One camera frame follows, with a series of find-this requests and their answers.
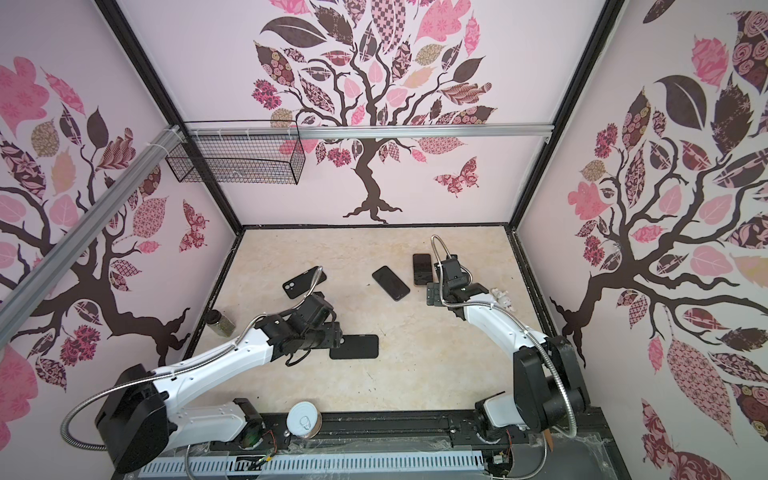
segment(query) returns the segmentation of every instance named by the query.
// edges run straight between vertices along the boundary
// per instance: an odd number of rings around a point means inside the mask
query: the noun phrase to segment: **pink butterfly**
[[[464,187],[462,187],[463,184],[467,187],[471,187],[478,183],[478,176],[474,173],[478,168],[476,160],[477,157],[470,158],[469,161],[464,164],[462,172],[457,177],[453,175],[438,175],[435,177],[435,181],[441,185],[447,186],[448,191],[458,198],[458,192],[464,189]]]

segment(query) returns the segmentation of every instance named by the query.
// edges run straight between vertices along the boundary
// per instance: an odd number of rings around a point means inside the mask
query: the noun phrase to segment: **can lid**
[[[221,320],[221,312],[219,310],[208,310],[208,313],[205,314],[203,320],[208,325],[215,325]]]
[[[317,425],[317,407],[311,402],[299,402],[288,412],[288,430],[298,437],[306,437]]]

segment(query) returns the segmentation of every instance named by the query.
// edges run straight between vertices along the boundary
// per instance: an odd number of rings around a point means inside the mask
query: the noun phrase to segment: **butterfly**
[[[181,238],[179,243],[179,252],[189,250],[192,247],[200,248],[205,245],[205,236],[201,232],[205,228],[205,224],[210,220],[205,220],[203,214],[196,214],[194,208],[184,200],[184,216],[187,218],[187,223],[190,224],[190,229]]]
[[[462,172],[457,177],[453,175],[438,175],[435,177],[435,181],[441,185],[447,186],[448,191],[458,198],[458,192],[464,189],[462,185],[471,187],[478,183],[478,176],[475,174],[475,170],[478,168],[476,160],[477,157],[470,158],[469,161],[464,164]]]

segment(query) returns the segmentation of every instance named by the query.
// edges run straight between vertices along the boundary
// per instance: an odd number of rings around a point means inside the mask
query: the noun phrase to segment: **wall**
[[[5,297],[165,122],[91,2],[4,5],[0,31]],[[106,453],[64,444],[61,420],[125,368],[180,358],[232,240],[201,185],[164,162],[143,182],[0,350],[4,477],[112,473]],[[76,437],[100,442],[97,410],[76,418]]]
[[[521,226],[636,480],[766,475],[765,7],[631,2]]]
[[[550,123],[603,2],[121,4],[185,120],[309,127]],[[222,188],[243,223],[508,221],[540,138],[357,144],[305,142],[298,186]]]

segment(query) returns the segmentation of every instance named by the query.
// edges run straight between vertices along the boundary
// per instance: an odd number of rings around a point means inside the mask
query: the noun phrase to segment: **flexible metal hose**
[[[317,271],[314,275],[312,275],[312,284],[310,285],[309,291],[302,297],[302,299],[291,309],[297,309],[301,306],[302,303],[304,303],[304,300],[310,295],[312,295],[312,292],[315,290],[315,287],[317,286],[317,283],[320,279],[320,274],[323,272],[323,268],[321,266],[317,267]],[[96,443],[87,443],[83,442],[81,440],[77,440],[75,437],[72,436],[72,434],[69,432],[69,424],[72,422],[72,419],[80,413],[85,407],[89,406],[96,400],[99,400],[101,398],[104,398],[105,396],[109,395],[112,392],[117,392],[118,390],[126,389],[128,387],[137,386],[137,385],[143,385],[145,383],[155,382],[157,380],[172,378],[175,376],[183,375],[184,373],[191,372],[192,370],[199,369],[201,366],[208,365],[209,363],[215,362],[216,360],[220,359],[221,357],[225,356],[232,350],[236,349],[240,343],[243,341],[243,338],[245,338],[245,335],[248,334],[251,328],[253,328],[253,325],[256,324],[259,320],[262,318],[267,317],[268,315],[263,313],[259,316],[254,317],[249,323],[248,326],[245,327],[243,332],[235,339],[235,343],[229,345],[226,349],[220,351],[216,355],[202,360],[199,363],[195,363],[193,365],[185,366],[182,369],[174,370],[173,372],[163,373],[161,375],[155,375],[155,376],[148,376],[144,377],[143,379],[136,379],[131,380],[130,382],[121,383],[120,385],[116,385],[110,389],[103,390],[96,395],[93,395],[89,397],[88,399],[84,400],[83,402],[80,402],[75,406],[65,417],[64,420],[61,422],[61,428],[59,429],[59,433],[61,433],[61,437],[64,439],[65,442],[67,442],[69,445],[72,445],[75,448],[83,449],[83,450],[94,450],[96,452],[103,452],[107,449],[106,445],[99,445]]]
[[[558,374],[557,369],[554,367],[554,363],[552,362],[552,359],[549,358],[549,355],[547,354],[546,350],[544,350],[544,347],[542,347],[541,344],[536,340],[536,338],[534,338],[533,335],[531,335],[530,331],[528,330],[528,327],[523,322],[518,320],[516,316],[512,315],[505,308],[499,306],[496,302],[493,302],[493,303],[482,302],[480,300],[473,300],[473,301],[461,302],[461,303],[446,302],[442,296],[442,260],[440,260],[440,256],[437,253],[435,240],[440,242],[446,254],[448,253],[448,249],[445,248],[445,243],[442,241],[442,238],[438,237],[437,235],[432,235],[432,239],[431,239],[432,252],[434,252],[435,258],[437,258],[438,269],[440,270],[439,272],[440,275],[438,277],[439,287],[440,287],[440,303],[444,306],[449,306],[451,308],[462,308],[465,306],[484,306],[505,314],[512,320],[512,322],[515,323],[515,325],[518,326],[520,330],[522,330],[523,335],[525,335],[526,338],[531,340],[534,347],[536,347],[536,350],[538,350],[538,352],[541,354],[541,357],[544,360],[545,365],[551,372],[552,377],[554,378],[554,382],[555,384],[557,384],[558,390],[560,391],[560,394],[563,396],[563,400],[565,401],[565,412],[566,412],[566,416],[568,417],[568,431],[567,432],[564,431],[557,425],[553,425],[552,428],[562,433],[563,435],[567,436],[570,439],[574,438],[576,436],[576,415],[574,414],[573,407],[571,406],[571,401],[568,399],[568,392],[565,390],[565,385],[563,384],[563,381],[560,378],[560,375]]]

